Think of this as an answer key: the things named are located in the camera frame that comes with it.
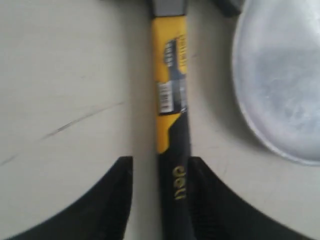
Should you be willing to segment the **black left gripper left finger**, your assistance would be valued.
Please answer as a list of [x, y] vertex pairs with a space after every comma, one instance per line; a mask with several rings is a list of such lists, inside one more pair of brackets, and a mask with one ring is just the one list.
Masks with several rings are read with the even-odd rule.
[[133, 157], [120, 156], [82, 197], [12, 240], [123, 240], [133, 199]]

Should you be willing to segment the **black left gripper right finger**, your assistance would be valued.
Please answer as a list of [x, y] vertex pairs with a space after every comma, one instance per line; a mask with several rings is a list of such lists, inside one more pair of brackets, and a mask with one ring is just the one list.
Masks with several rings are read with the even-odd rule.
[[188, 160], [188, 202], [198, 240], [306, 240], [233, 192], [198, 156]]

